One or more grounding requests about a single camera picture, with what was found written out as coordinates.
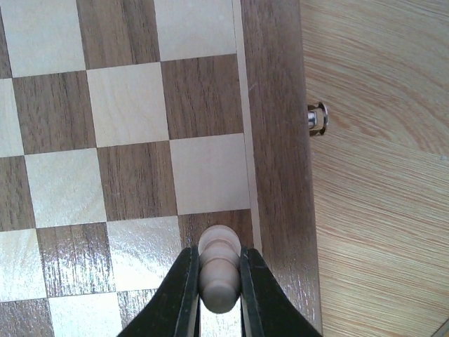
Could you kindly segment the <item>white pawn chess piece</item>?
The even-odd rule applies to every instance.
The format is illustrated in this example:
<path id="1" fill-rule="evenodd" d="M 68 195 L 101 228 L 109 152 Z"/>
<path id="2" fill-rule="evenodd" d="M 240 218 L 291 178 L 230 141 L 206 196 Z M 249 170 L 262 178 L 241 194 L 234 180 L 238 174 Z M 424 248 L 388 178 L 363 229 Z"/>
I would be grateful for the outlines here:
<path id="1" fill-rule="evenodd" d="M 198 252 L 203 304 L 215 314 L 229 312 L 241 294 L 239 237 L 226 225 L 211 226 L 201 235 Z"/>

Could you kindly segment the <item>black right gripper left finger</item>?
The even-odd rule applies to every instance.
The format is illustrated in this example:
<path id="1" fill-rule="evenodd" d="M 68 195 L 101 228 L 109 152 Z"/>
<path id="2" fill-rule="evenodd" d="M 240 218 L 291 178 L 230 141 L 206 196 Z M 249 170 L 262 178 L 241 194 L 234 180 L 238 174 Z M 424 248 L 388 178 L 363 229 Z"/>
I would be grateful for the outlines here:
<path id="1" fill-rule="evenodd" d="M 122 336 L 199 336 L 199 252 L 183 249 L 149 303 Z"/>

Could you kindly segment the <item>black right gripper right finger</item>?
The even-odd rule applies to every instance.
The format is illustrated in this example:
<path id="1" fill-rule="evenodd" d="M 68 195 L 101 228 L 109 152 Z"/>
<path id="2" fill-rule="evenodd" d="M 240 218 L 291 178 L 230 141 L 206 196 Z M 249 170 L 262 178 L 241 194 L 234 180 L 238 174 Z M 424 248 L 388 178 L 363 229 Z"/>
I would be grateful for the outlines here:
<path id="1" fill-rule="evenodd" d="M 240 278 L 243 336 L 321 335 L 288 300 L 257 249 L 241 249 Z"/>

